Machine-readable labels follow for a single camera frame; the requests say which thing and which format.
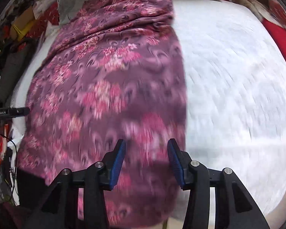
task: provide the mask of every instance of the floral fabric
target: floral fabric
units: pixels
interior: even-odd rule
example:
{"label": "floral fabric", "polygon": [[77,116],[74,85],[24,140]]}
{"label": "floral fabric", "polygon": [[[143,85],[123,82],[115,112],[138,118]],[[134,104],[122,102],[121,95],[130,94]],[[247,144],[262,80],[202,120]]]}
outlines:
{"label": "floral fabric", "polygon": [[[18,166],[47,184],[126,140],[118,184],[105,192],[112,226],[151,226],[174,207],[178,186],[166,145],[175,138],[185,148],[186,87],[172,18],[172,0],[85,2],[27,95],[31,113]],[[80,192],[80,218],[82,198]]]}

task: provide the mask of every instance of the black cable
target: black cable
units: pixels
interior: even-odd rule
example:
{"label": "black cable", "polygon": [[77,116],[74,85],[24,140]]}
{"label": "black cable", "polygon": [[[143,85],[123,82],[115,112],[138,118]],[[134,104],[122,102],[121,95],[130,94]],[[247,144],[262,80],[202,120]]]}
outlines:
{"label": "black cable", "polygon": [[16,151],[16,159],[15,159],[15,171],[14,171],[14,176],[13,176],[13,188],[11,190],[11,197],[9,199],[9,202],[11,201],[11,199],[13,198],[13,193],[14,193],[14,189],[15,189],[15,181],[16,181],[16,173],[17,173],[17,158],[18,158],[18,152],[17,152],[17,147],[15,145],[15,143],[13,142],[13,140],[9,139],[8,137],[4,136],[3,134],[0,134],[0,136],[2,136],[3,138],[8,139],[9,142],[12,142],[13,145],[15,146],[15,151]]}

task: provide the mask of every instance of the white mattress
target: white mattress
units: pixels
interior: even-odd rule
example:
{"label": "white mattress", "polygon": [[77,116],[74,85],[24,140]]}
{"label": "white mattress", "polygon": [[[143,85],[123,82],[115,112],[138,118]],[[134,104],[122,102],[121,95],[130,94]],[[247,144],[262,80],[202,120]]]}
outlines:
{"label": "white mattress", "polygon": [[[187,83],[186,151],[208,168],[233,169],[267,215],[286,190],[286,62],[247,8],[210,0],[173,2]],[[55,36],[32,61],[12,106],[25,105],[33,74]],[[13,123],[24,134],[24,118]],[[184,218],[187,199],[180,191],[173,217]]]}

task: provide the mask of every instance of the metal screw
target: metal screw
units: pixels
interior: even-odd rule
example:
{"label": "metal screw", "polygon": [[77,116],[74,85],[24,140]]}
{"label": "metal screw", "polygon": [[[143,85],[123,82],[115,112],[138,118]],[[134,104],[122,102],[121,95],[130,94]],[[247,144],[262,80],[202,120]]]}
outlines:
{"label": "metal screw", "polygon": [[224,172],[226,172],[226,174],[232,174],[232,170],[230,169],[230,168],[225,168],[224,170],[223,170]]}
{"label": "metal screw", "polygon": [[103,167],[103,166],[104,166],[103,162],[96,162],[96,163],[95,163],[95,167],[96,167],[96,168],[101,168],[101,167]]}
{"label": "metal screw", "polygon": [[63,169],[63,170],[62,170],[62,174],[63,174],[64,176],[69,175],[69,174],[70,174],[70,170],[69,170],[69,169]]}
{"label": "metal screw", "polygon": [[196,160],[191,161],[191,165],[194,166],[194,167],[199,166],[199,164],[200,163],[198,161],[196,161]]}

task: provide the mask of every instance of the white bed sheet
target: white bed sheet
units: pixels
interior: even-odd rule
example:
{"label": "white bed sheet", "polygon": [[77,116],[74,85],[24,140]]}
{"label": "white bed sheet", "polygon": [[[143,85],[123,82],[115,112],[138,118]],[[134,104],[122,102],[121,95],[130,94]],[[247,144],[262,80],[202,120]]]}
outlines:
{"label": "white bed sheet", "polygon": [[[267,215],[286,190],[286,62],[247,8],[210,0],[173,4],[188,95],[186,151],[208,168],[233,169]],[[33,74],[55,37],[32,61],[12,106],[25,105]],[[13,127],[23,135],[24,118],[15,118]],[[180,191],[173,217],[184,219],[187,200]]]}

